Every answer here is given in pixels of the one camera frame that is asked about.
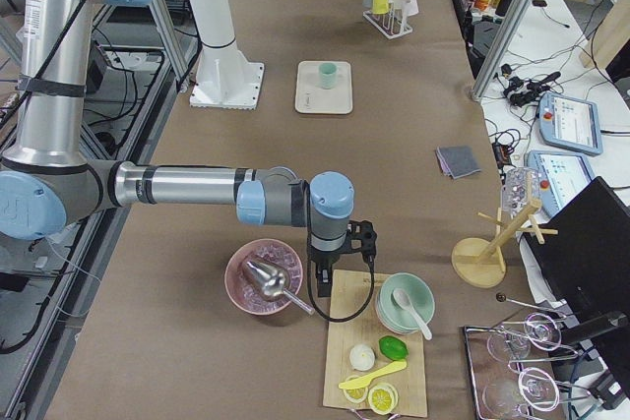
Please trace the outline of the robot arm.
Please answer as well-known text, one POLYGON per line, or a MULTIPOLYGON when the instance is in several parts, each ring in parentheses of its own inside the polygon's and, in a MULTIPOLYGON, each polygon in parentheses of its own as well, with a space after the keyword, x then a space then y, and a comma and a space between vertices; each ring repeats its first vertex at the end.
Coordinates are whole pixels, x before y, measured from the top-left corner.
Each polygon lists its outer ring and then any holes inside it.
POLYGON ((310 181, 289 169, 156 165, 155 146, 130 158, 81 153, 94 7, 158 0, 26 0, 18 125, 1 154, 1 230, 35 240, 102 210, 141 203, 232 205, 240 221, 303 227, 320 296, 351 252, 354 190, 341 173, 310 181))

